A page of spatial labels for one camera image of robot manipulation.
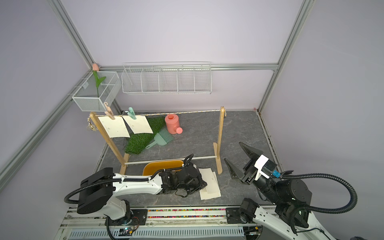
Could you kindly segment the green clothespin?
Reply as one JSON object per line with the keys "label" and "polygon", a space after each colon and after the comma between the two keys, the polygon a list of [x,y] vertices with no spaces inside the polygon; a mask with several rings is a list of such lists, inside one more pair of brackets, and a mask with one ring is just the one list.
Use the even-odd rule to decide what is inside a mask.
{"label": "green clothespin", "polygon": [[136,114],[135,114],[135,111],[132,107],[129,107],[129,110],[126,111],[126,114],[133,120],[136,120]]}

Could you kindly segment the beige clothespin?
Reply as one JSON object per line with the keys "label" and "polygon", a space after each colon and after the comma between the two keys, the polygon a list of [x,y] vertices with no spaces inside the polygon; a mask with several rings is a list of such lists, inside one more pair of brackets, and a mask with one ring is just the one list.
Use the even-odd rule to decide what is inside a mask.
{"label": "beige clothespin", "polygon": [[104,102],[104,106],[106,108],[105,115],[108,116],[111,120],[115,120],[115,115],[107,102]]}

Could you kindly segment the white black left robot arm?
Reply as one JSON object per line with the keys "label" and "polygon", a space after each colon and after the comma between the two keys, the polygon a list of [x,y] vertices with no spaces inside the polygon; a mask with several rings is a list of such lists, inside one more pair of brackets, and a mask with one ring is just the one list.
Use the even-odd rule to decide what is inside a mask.
{"label": "white black left robot arm", "polygon": [[112,168],[104,168],[82,180],[77,213],[87,215],[101,213],[111,220],[129,219],[130,204],[119,197],[134,194],[170,195],[185,192],[185,198],[204,189],[208,184],[203,180],[199,169],[192,163],[179,168],[162,169],[151,176],[127,176],[114,173]]}

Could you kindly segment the postcard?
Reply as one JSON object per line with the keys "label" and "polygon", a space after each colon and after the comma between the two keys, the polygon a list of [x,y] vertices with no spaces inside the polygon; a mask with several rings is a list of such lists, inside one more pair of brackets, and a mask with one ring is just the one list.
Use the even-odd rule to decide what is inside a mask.
{"label": "postcard", "polygon": [[221,191],[220,191],[220,187],[218,184],[216,172],[212,172],[212,176],[211,176],[210,181],[209,181],[206,188],[207,188],[207,193],[208,193],[209,197],[219,198],[222,196]]}
{"label": "postcard", "polygon": [[207,183],[200,192],[204,194],[218,194],[220,189],[215,174],[211,168],[199,169],[199,171],[202,175],[202,179]]}
{"label": "postcard", "polygon": [[126,127],[123,117],[111,119],[108,116],[99,117],[99,121],[106,130],[110,138],[129,138],[130,134]]}
{"label": "postcard", "polygon": [[211,193],[208,192],[208,188],[207,187],[205,187],[203,190],[200,190],[201,200],[210,200],[210,199],[220,198],[222,196],[220,188],[219,188],[216,172],[213,172],[213,176],[214,176],[214,179],[215,179],[214,187],[216,189],[215,189],[214,192],[211,192]]}
{"label": "postcard", "polygon": [[134,134],[152,134],[153,130],[145,116],[135,116],[133,119],[130,116],[123,116],[123,119],[128,124]]}

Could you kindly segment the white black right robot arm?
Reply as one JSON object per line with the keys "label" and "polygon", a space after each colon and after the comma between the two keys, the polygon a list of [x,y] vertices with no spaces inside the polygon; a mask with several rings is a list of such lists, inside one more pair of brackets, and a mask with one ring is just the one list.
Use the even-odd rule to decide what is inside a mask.
{"label": "white black right robot arm", "polygon": [[228,223],[262,225],[286,240],[332,240],[309,209],[312,192],[305,182],[293,179],[289,172],[280,173],[277,164],[262,151],[245,143],[240,146],[250,160],[239,170],[225,159],[232,179],[255,186],[274,208],[269,213],[256,201],[245,198],[240,207],[227,209]]}

